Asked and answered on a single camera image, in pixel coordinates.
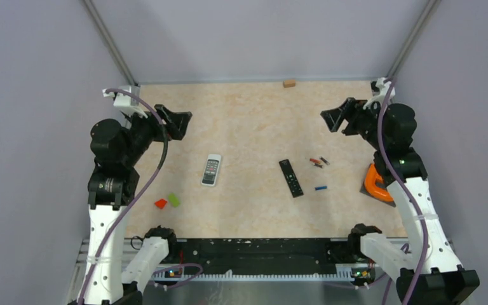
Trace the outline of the black remote control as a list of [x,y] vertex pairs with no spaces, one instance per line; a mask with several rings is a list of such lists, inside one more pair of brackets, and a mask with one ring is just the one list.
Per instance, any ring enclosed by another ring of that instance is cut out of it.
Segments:
[[302,191],[301,185],[295,175],[294,169],[288,159],[283,159],[279,161],[279,165],[283,176],[287,182],[288,188],[291,192],[293,198],[298,198],[303,196],[304,193]]

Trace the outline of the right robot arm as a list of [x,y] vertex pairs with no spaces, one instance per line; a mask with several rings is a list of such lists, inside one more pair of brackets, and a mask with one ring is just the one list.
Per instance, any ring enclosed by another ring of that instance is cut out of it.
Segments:
[[356,262],[379,264],[403,304],[461,304],[480,285],[449,243],[432,202],[428,173],[412,147],[417,123],[405,104],[380,109],[377,101],[347,98],[321,112],[331,132],[359,135],[375,150],[374,166],[392,197],[409,239],[409,251],[392,244],[375,226],[357,224],[347,253]]

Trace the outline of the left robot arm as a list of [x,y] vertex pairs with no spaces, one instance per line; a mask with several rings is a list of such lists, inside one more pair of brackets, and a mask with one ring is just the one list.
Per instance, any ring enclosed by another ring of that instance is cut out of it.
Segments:
[[[172,140],[182,140],[191,112],[173,112],[161,104],[125,114],[126,125],[103,119],[91,131],[95,167],[88,181],[90,236],[86,271],[72,304],[138,304],[154,268],[178,255],[172,229],[156,227],[131,264],[122,268],[125,231],[132,207],[147,191],[166,161]],[[135,166],[152,143],[162,143],[161,156],[139,189]]]

